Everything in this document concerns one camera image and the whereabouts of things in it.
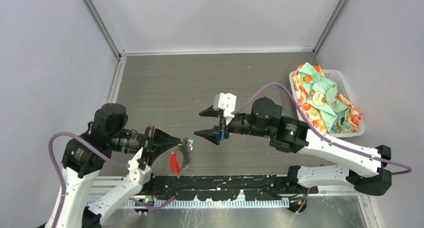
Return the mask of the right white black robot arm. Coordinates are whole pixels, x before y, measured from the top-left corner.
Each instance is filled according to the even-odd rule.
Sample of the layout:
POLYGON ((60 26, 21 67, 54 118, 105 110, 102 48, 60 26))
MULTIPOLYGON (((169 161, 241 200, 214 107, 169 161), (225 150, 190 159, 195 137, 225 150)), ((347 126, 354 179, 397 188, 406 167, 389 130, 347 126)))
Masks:
POLYGON ((231 134, 268 138, 269 145, 284 153, 315 156, 331 162, 329 166, 292 165, 287 171, 285 186, 291 193, 315 186, 346 186, 369 196, 382 196, 392 185, 387 170, 391 149, 358 146, 322 132, 314 132, 300 120, 283 116, 283 108, 267 97, 255 100, 250 113, 234 114, 235 97, 220 93, 202 117, 219 118, 211 129, 194 134, 215 145, 231 134))

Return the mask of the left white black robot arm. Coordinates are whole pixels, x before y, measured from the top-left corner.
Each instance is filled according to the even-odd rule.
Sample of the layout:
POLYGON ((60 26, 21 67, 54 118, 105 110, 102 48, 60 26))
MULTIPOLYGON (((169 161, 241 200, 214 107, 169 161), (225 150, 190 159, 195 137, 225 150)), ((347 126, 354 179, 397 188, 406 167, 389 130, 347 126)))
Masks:
POLYGON ((127 129, 127 121, 124 105, 106 103, 84 133, 59 132, 49 139, 48 152, 60 189, 46 228, 100 228, 126 201, 153 190, 151 166, 161 154, 176 148, 189 162, 193 144, 189 138, 180 139, 153 126, 139 133, 127 129), (107 194, 87 204, 104 163, 125 168, 128 174, 107 194))

